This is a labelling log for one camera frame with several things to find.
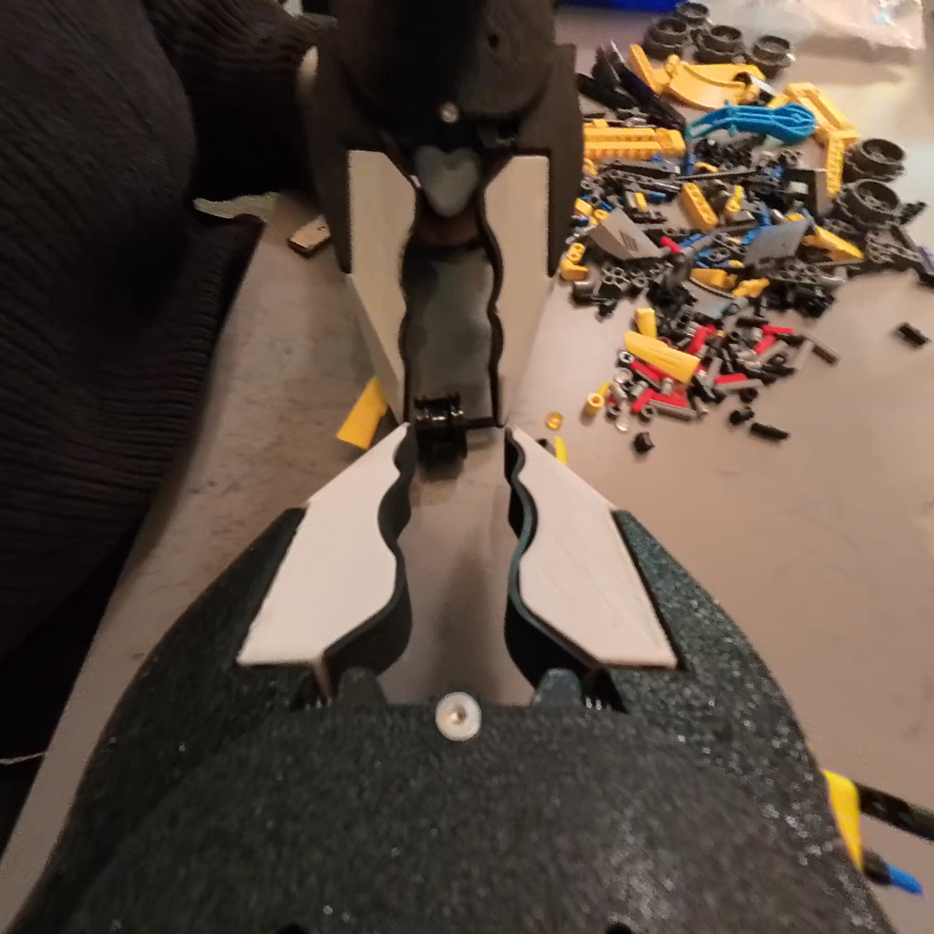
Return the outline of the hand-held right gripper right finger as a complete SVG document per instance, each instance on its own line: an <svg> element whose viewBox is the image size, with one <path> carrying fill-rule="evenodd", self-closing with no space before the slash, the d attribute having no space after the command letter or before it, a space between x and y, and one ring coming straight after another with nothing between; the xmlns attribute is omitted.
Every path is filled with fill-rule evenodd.
<svg viewBox="0 0 934 934"><path fill-rule="evenodd" d="M678 654L623 529L623 514L528 433L507 428L504 476L516 535L504 622L532 686L551 670L676 671Z"/></svg>

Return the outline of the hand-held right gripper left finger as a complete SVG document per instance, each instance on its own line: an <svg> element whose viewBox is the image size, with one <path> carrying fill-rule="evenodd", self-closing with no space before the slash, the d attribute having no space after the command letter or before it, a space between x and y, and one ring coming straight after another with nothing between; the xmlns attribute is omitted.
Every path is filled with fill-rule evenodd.
<svg viewBox="0 0 934 934"><path fill-rule="evenodd" d="M413 616L400 537L411 520L414 427L403 423L303 505L236 661L311 671L333 694L344 674L384 674Z"/></svg>

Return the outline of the blue curved toy piece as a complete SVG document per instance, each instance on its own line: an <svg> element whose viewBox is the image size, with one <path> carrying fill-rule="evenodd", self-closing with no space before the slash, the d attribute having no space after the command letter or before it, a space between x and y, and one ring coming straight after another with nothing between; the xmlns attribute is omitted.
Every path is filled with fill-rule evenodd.
<svg viewBox="0 0 934 934"><path fill-rule="evenodd" d="M688 124L683 131L683 138L693 141L709 134L728 131L733 135L762 135L791 146L811 137L816 126L816 118L811 110L794 102L776 108L725 105Z"/></svg>

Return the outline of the black toy wheel hub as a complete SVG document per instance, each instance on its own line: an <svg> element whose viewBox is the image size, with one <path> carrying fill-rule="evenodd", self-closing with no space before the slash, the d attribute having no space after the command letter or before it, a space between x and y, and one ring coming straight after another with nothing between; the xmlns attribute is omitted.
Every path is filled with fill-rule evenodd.
<svg viewBox="0 0 934 934"><path fill-rule="evenodd" d="M497 426L492 415L465 414L458 391L416 397L410 414L418 462L429 473L458 467L468 455L471 433Z"/></svg>

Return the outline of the pile of toy building pieces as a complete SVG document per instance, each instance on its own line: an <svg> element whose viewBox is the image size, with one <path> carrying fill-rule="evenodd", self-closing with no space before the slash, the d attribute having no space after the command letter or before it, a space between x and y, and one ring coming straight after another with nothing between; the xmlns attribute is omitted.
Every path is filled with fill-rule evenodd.
<svg viewBox="0 0 934 934"><path fill-rule="evenodd" d="M932 289L932 250L910 227L928 210L894 186L903 146L872 137L820 84L788 76L786 37L733 24L714 2L642 2L660 17L620 49L598 46L582 98L583 158L558 278L597 321L627 319L613 373L582 406L654 447L656 417L694 423L733 403L728 423L782 443L759 420L760 391L811 356L838 355L808 331L863 275L913 274ZM686 126L727 105L805 106L804 142Z"/></svg>

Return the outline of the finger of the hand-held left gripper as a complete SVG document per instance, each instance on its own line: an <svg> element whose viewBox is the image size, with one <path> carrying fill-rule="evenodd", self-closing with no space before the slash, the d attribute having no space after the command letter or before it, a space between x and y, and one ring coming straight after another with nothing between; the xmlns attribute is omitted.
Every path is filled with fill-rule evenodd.
<svg viewBox="0 0 934 934"><path fill-rule="evenodd" d="M407 302L403 262L417 208L411 179L385 153L348 152L350 271L357 319L391 412L405 420L406 364L401 349Z"/></svg>
<svg viewBox="0 0 934 934"><path fill-rule="evenodd" d="M499 428L510 421L551 292L549 169L543 155L516 155L498 168L483 193L494 273L488 310L491 399Z"/></svg>

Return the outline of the yellow toy assembly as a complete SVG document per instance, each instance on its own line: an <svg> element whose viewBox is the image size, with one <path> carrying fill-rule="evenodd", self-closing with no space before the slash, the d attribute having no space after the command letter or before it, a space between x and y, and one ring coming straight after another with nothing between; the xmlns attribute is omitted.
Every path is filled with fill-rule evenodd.
<svg viewBox="0 0 934 934"><path fill-rule="evenodd" d="M864 845L861 819L868 816L932 844L933 811L835 772L823 770L823 777L838 833L858 870L882 887L922 897L924 887L910 872Z"/></svg>

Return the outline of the person's left forearm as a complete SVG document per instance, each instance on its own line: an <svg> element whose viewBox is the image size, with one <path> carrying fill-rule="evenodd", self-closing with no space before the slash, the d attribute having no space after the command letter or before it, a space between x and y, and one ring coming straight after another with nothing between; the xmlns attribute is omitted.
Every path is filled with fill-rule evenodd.
<svg viewBox="0 0 934 934"><path fill-rule="evenodd" d="M263 1L143 6L192 112L193 198L311 190L300 72L336 19L320 11L294 17Z"/></svg>

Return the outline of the clear plastic bag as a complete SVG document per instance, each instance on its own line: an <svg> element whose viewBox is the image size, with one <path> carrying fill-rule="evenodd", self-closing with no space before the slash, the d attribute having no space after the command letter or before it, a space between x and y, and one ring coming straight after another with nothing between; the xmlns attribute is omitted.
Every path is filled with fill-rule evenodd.
<svg viewBox="0 0 934 934"><path fill-rule="evenodd" d="M920 52L927 46L927 12L923 1L840 1L826 17L870 45Z"/></svg>

